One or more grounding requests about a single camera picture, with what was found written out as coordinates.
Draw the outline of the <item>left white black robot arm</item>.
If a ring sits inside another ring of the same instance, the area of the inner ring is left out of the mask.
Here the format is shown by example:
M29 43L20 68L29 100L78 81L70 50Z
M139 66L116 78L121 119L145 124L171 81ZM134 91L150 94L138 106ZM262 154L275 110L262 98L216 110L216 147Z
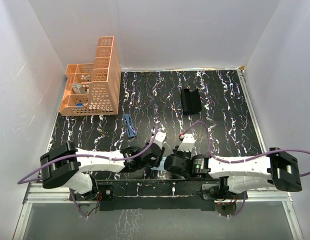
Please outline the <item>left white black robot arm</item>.
M89 151L77 148L73 142L67 142L50 150L40 157L43 166L54 160L74 155L74 157L54 162L41 170L44 189L66 187L76 191L88 200L98 195L95 179L89 172L133 173L144 167L158 167L165 147L154 141L143 148L130 146L116 151Z

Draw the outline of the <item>light blue cleaning cloth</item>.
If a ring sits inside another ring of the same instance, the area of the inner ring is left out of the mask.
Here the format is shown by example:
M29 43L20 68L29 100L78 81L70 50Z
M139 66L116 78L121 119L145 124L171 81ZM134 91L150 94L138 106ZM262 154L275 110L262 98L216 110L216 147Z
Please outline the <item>light blue cleaning cloth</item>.
M155 170L155 171L165 171L165 168L164 168L164 163L166 161L166 157L163 157L162 160L160 161L160 164L158 167L152 167L151 170Z

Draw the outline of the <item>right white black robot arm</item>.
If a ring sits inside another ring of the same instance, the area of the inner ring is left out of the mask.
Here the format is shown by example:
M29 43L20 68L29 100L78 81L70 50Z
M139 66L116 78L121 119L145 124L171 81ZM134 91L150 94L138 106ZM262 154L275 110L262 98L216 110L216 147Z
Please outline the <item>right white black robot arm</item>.
M215 179L219 185L209 195L228 199L245 191L275 187L284 192L302 191L298 160L273 147L269 152L249 157L220 157L177 150L164 161L164 169L186 180Z

